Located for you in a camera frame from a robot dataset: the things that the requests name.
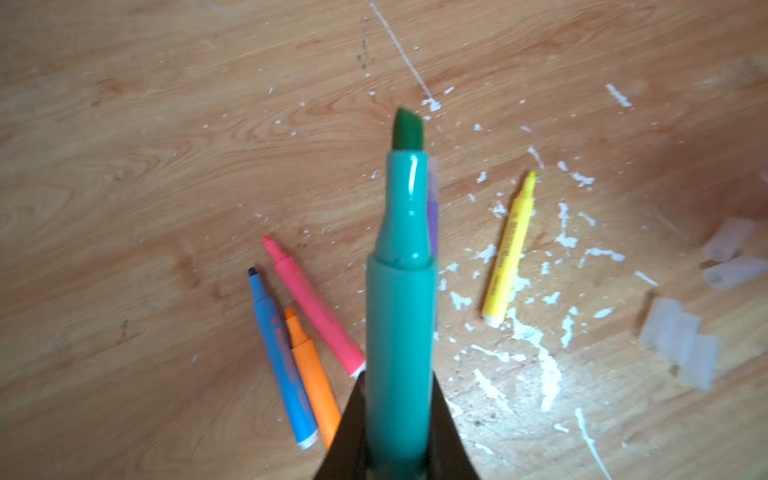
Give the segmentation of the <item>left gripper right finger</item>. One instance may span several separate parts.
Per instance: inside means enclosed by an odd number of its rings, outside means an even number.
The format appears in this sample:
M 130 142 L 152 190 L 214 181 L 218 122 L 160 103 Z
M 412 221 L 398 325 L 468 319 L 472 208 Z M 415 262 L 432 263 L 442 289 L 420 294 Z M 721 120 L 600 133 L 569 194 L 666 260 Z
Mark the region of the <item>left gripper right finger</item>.
M 438 378 L 433 375 L 427 451 L 430 480 L 479 480 L 466 453 Z

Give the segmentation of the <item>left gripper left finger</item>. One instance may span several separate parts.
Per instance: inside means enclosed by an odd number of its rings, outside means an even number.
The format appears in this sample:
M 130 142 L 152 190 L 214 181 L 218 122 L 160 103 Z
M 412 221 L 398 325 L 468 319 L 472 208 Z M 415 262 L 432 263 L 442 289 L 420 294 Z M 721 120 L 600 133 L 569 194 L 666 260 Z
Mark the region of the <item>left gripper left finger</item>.
M 366 373 L 362 372 L 355 382 L 331 447 L 314 476 L 315 480 L 367 478 L 365 386 Z

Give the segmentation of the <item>green marker pen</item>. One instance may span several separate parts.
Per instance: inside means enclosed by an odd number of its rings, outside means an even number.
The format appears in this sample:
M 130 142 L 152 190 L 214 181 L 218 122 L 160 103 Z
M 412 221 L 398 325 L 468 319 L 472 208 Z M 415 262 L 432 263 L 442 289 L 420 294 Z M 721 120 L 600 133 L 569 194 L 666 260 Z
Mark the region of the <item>green marker pen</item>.
M 400 108 L 387 155 L 384 217 L 366 270 L 365 430 L 375 479 L 419 478 L 426 462 L 437 283 L 428 174 L 422 121 Z

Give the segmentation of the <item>purple marker pen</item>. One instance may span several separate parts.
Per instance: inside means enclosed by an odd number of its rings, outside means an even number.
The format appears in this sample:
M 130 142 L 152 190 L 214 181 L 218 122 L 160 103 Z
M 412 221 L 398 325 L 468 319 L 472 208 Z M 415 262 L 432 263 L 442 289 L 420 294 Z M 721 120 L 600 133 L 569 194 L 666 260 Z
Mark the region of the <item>purple marker pen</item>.
M 427 221 L 432 254 L 438 256 L 439 185 L 437 159 L 431 157 L 428 165 Z

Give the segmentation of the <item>orange marker pen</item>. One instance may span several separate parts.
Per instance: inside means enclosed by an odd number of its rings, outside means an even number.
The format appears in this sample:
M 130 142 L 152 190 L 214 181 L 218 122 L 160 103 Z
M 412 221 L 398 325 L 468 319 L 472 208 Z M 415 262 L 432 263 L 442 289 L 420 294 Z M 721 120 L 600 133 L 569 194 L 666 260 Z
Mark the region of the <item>orange marker pen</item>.
M 285 310 L 285 321 L 291 340 L 291 352 L 297 365 L 325 447 L 335 439 L 341 413 L 333 395 L 313 341 L 304 332 L 294 310 Z

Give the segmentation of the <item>blue marker pen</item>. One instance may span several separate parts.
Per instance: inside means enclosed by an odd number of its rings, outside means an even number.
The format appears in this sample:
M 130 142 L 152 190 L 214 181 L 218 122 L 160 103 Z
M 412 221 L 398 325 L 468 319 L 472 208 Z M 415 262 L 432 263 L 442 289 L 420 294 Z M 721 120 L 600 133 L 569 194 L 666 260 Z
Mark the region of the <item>blue marker pen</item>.
M 309 449 L 318 440 L 319 428 L 291 353 L 287 327 L 276 302 L 254 267 L 248 269 L 248 281 L 256 322 L 295 440 L 302 450 Z

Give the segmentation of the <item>yellow marker pen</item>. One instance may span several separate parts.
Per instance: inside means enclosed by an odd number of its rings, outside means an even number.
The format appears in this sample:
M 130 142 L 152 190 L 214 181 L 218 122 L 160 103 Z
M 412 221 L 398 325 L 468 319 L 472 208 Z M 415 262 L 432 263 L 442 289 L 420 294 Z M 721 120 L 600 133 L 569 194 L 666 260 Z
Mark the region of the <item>yellow marker pen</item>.
M 486 324 L 499 328 L 504 322 L 525 245 L 534 207 L 536 173 L 530 172 L 514 198 L 506 222 L 481 314 Z

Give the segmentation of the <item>pink marker pen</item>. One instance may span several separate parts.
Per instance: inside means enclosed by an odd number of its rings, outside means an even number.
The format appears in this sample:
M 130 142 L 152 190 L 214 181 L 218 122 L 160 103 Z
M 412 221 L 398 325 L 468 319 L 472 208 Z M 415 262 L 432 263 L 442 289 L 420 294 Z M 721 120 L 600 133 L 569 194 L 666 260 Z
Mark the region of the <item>pink marker pen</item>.
M 272 259 L 276 271 L 294 299 L 315 326 L 326 345 L 347 372 L 357 379 L 366 368 L 366 359 L 335 313 L 326 305 L 318 291 L 293 257 L 287 255 L 269 236 L 262 244 Z

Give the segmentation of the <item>clear pen cap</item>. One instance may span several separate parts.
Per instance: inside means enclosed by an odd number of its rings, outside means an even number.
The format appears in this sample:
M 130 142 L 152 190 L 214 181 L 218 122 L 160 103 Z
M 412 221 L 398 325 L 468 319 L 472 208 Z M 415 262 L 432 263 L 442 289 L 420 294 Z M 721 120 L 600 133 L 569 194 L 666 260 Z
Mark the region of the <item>clear pen cap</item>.
M 655 297 L 640 331 L 638 342 L 651 347 L 670 364 L 682 367 L 690 358 L 702 319 L 686 313 L 669 297 Z
M 728 290 L 749 282 L 767 272 L 767 261 L 754 257 L 738 257 L 703 271 L 705 282 L 716 290 Z
M 752 234 L 756 222 L 750 218 L 731 217 L 726 219 L 703 247 L 708 260 L 727 262 L 740 251 Z
M 715 377 L 720 341 L 713 335 L 697 334 L 688 360 L 680 367 L 678 378 L 683 385 L 709 391 Z

